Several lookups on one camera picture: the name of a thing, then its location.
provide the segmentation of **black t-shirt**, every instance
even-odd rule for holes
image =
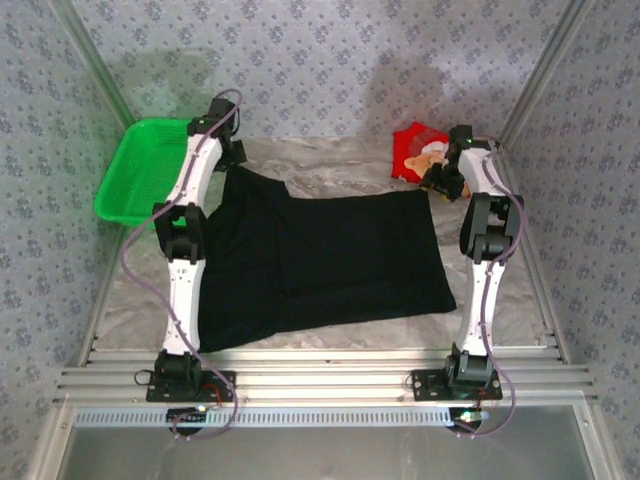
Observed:
[[[298,199],[283,182],[236,167],[206,230],[203,352],[456,308],[421,190]]]

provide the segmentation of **blue floral wallpaper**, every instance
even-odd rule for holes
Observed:
[[[121,132],[43,0],[0,2],[0,478],[20,478],[77,354],[113,227],[93,198]]]
[[[73,0],[137,117],[246,93],[245,136],[498,134],[566,0]]]
[[[640,4],[597,2],[515,148],[574,361],[640,478]]]

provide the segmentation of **black mounting plate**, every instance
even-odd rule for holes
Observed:
[[[231,371],[220,372],[224,377],[236,386],[236,373]],[[204,370],[202,372],[202,388],[193,395],[190,391],[170,388],[167,382],[158,378],[155,372],[151,373],[149,384],[147,385],[147,402],[150,403],[212,403],[217,402],[220,395],[221,403],[233,402],[233,395],[227,386],[213,372]]]
[[[443,368],[411,372],[411,387],[413,399],[416,402],[502,400],[500,378],[495,370],[491,374],[489,386],[484,389],[467,386],[450,387],[447,383],[447,372]]]

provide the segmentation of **green basket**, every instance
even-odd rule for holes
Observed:
[[[167,199],[187,153],[189,121],[148,118],[127,129],[96,195],[100,218],[137,227]]]

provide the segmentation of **purple cable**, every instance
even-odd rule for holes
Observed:
[[[124,273],[126,273],[127,276],[134,283],[140,285],[143,288],[146,288],[147,290],[149,290],[151,293],[153,293],[156,297],[158,297],[160,299],[160,301],[162,302],[164,307],[169,312],[169,316],[171,317],[171,320],[173,321],[173,324],[176,327],[176,331],[178,332],[178,335],[180,335],[180,338],[182,339],[182,341],[184,342],[186,347],[191,351],[193,356],[196,357],[200,361],[201,365],[203,365],[204,367],[206,367],[209,370],[211,370],[213,372],[213,374],[216,377],[218,377],[225,384],[225,386],[229,389],[229,391],[231,392],[231,395],[233,396],[233,413],[231,414],[231,417],[229,418],[229,421],[223,427],[221,427],[219,430],[215,430],[215,431],[213,431],[212,433],[209,433],[209,434],[198,435],[197,437],[195,437],[198,440],[205,439],[205,438],[216,437],[216,436],[226,432],[227,430],[229,430],[229,428],[231,427],[231,424],[234,422],[234,420],[236,418],[236,415],[238,413],[238,394],[237,394],[233,384],[231,382],[229,382],[229,380],[227,380],[227,378],[214,365],[212,365],[202,355],[200,355],[200,353],[198,353],[197,349],[193,346],[193,344],[191,342],[189,342],[189,339],[187,338],[187,335],[184,333],[184,331],[182,330],[182,327],[180,326],[180,320],[178,320],[176,312],[171,307],[171,302],[169,300],[167,300],[165,298],[165,296],[162,294],[162,292],[160,292],[153,285],[150,285],[149,283],[145,282],[141,278],[137,277],[131,271],[131,269],[127,266],[126,253],[127,253],[127,250],[129,250],[129,248],[133,244],[133,242],[138,237],[140,237],[142,232],[144,232],[144,230],[151,224],[151,222],[154,222],[158,217],[160,217],[161,215],[163,215],[166,212],[168,212],[185,195],[185,193],[186,193],[185,192],[185,188],[186,188],[187,183],[189,181],[189,177],[191,176],[191,172],[193,170],[193,165],[195,163],[195,160],[198,157],[198,154],[200,153],[200,149],[202,148],[202,146],[204,145],[206,140],[209,138],[209,136],[213,132],[215,132],[218,128],[220,128],[227,120],[229,120],[238,111],[238,109],[240,108],[240,104],[242,103],[242,93],[239,90],[235,89],[235,88],[229,88],[227,90],[224,90],[224,91],[218,93],[215,96],[215,98],[220,98],[222,95],[225,95],[227,93],[235,93],[235,94],[237,94],[238,95],[238,102],[229,111],[229,113],[227,113],[224,117],[222,117],[220,119],[220,121],[218,123],[216,123],[213,127],[211,127],[209,130],[207,130],[207,132],[202,136],[202,138],[200,139],[200,141],[196,145],[196,148],[193,151],[193,155],[191,155],[191,158],[189,159],[189,165],[187,166],[187,171],[186,171],[184,179],[182,181],[181,190],[176,195],[176,198],[171,200],[167,205],[162,207],[160,210],[158,210],[156,213],[154,213],[151,217],[149,217],[147,220],[145,220],[145,222],[142,223],[142,225],[140,225],[133,232],[131,232],[129,237],[127,237],[127,239],[124,241],[124,243],[122,245],[122,249],[120,250],[120,265],[122,266],[122,270],[124,271]],[[183,415],[180,415],[180,416],[176,417],[173,420],[172,431],[175,434],[176,438],[185,438],[186,440],[191,440],[191,438],[192,438],[191,436],[180,435],[178,433],[178,431],[177,431],[178,423],[180,423],[180,421],[184,417],[186,417],[188,415],[189,415],[189,413],[188,414],[183,414]]]
[[[516,209],[518,210],[518,214],[520,215],[520,225],[518,227],[518,232],[516,233],[516,237],[515,237],[513,243],[511,244],[511,246],[509,246],[508,249],[506,249],[504,252],[502,252],[500,255],[498,255],[496,258],[494,258],[491,261],[491,263],[489,264],[489,266],[487,267],[487,277],[491,277],[491,273],[493,271],[493,267],[495,266],[496,263],[501,262],[502,260],[504,260],[505,258],[509,257],[511,254],[513,254],[516,251],[516,249],[518,248],[518,245],[520,244],[520,242],[522,240],[522,235],[524,233],[524,227],[525,227],[525,224],[526,224],[526,221],[527,221],[526,220],[526,214],[524,212],[524,208],[520,204],[520,201],[509,190],[507,190],[506,188],[502,188],[500,185],[498,185],[496,183],[495,179],[491,176],[491,173],[489,173],[489,169],[487,168],[487,161],[488,161],[488,159],[493,158],[494,156],[495,156],[495,153],[490,153],[489,155],[487,155],[487,157],[482,159],[482,171],[484,172],[486,177],[491,182],[491,185],[496,190],[498,190],[500,193],[504,194],[516,206]],[[515,389],[515,386],[513,385],[513,382],[511,381],[509,376],[504,372],[504,370],[502,370],[500,368],[500,366],[496,362],[496,358],[493,356],[493,352],[491,350],[491,346],[489,345],[489,337],[487,335],[486,307],[487,307],[487,298],[489,296],[489,288],[490,288],[490,286],[491,286],[491,282],[487,281],[487,283],[484,286],[484,290],[482,292],[482,306],[480,308],[480,329],[482,330],[482,342],[484,343],[484,348],[487,351],[487,356],[491,360],[491,363],[493,364],[494,368],[496,369],[496,372],[498,372],[498,375],[500,375],[500,377],[503,378],[507,382],[507,385],[509,386],[509,392],[511,394],[511,407],[509,408],[509,413],[507,414],[507,418],[500,425],[498,425],[497,427],[492,428],[491,430],[489,430],[487,432],[477,433],[477,432],[473,431],[468,425],[465,425],[465,424],[463,424],[461,422],[455,422],[456,425],[473,432],[473,433],[468,434],[471,437],[486,437],[486,436],[489,436],[489,435],[493,435],[494,433],[498,433],[500,430],[502,430],[504,427],[506,427],[507,424],[511,421],[511,418],[513,417],[513,414],[515,413],[515,410],[516,410],[516,389]]]

